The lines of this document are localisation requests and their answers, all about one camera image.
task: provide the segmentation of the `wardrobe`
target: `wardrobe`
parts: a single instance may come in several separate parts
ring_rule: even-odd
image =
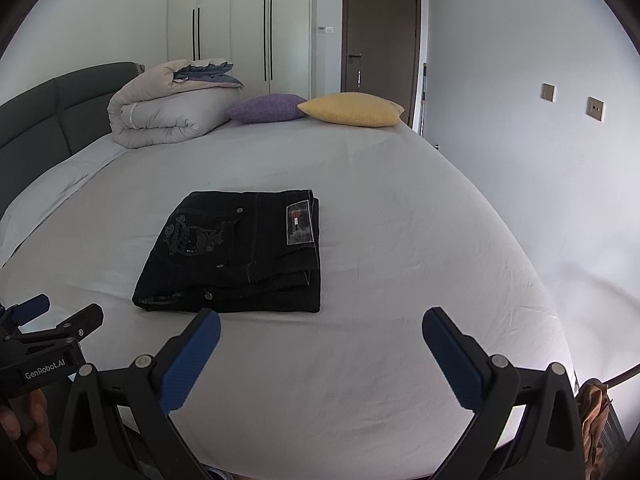
[[[168,0],[167,54],[224,58],[245,97],[309,98],[311,0]]]

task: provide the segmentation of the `screw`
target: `screw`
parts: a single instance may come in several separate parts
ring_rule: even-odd
[[[556,375],[564,375],[564,366],[562,366],[560,363],[552,363],[551,371]]]
[[[151,364],[151,356],[149,355],[141,355],[136,359],[136,366],[138,368],[146,368]]]
[[[504,355],[500,354],[492,356],[491,362],[498,368],[506,368],[509,364],[509,360]]]
[[[78,370],[78,373],[82,377],[87,377],[87,375],[89,375],[92,371],[94,371],[94,368],[91,365],[82,365]]]

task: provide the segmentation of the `gray upholstered headboard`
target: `gray upholstered headboard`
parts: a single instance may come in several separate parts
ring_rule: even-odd
[[[92,66],[0,105],[0,218],[41,174],[110,133],[109,100],[141,71],[132,62]]]

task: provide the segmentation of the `blue gripper pad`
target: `blue gripper pad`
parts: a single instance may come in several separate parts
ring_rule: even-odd
[[[454,334],[440,319],[438,311],[444,314],[440,308],[430,308],[424,313],[422,336],[460,406],[478,413],[484,405],[482,375],[466,355]]]
[[[11,310],[11,319],[17,326],[26,325],[42,314],[49,311],[49,298],[44,294],[14,306]]]
[[[165,415],[182,407],[219,340],[220,316],[217,312],[211,312],[160,380],[158,402]]]

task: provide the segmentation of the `wall outlet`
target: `wall outlet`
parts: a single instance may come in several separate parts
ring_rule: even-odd
[[[540,94],[540,97],[545,101],[554,102],[556,100],[556,87],[547,83],[543,83],[542,93]]]
[[[604,103],[593,97],[587,100],[587,115],[602,122],[604,116]]]

